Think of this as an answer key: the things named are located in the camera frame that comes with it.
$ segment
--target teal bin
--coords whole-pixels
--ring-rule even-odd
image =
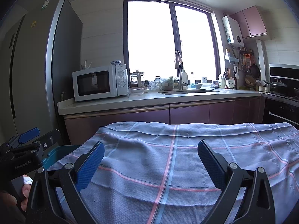
[[[70,146],[58,146],[47,154],[47,157],[42,160],[44,163],[43,167],[48,169],[55,162],[62,159],[72,151],[75,151],[81,145],[70,145]]]

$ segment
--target upper cabinet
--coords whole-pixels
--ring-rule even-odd
[[[243,39],[252,37],[254,39],[269,39],[266,27],[256,6],[230,15],[230,17],[239,23]]]

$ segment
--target finger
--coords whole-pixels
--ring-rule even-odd
[[[3,200],[3,202],[7,205],[7,206],[13,206],[17,204],[17,200],[15,197],[13,197],[12,195],[8,194],[8,193],[0,193],[0,198]]]
[[[30,184],[23,185],[23,187],[22,187],[22,193],[25,196],[25,198],[28,198],[30,189],[31,189],[31,185]]]
[[[25,211],[27,209],[27,203],[28,203],[28,198],[26,198],[25,200],[23,200],[21,202],[21,208],[23,211]]]

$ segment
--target wall shelf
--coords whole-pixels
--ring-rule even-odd
[[[233,65],[235,64],[235,62],[239,62],[239,59],[236,59],[236,58],[231,57],[231,56],[226,56],[226,55],[225,55],[225,56],[224,56],[224,59],[225,59],[225,60],[229,60],[229,63],[230,63],[230,64],[233,64]]]

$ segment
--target window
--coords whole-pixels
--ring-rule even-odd
[[[172,2],[124,1],[124,62],[144,79],[178,76],[175,51],[180,51],[188,77],[219,75],[219,54],[211,14]]]

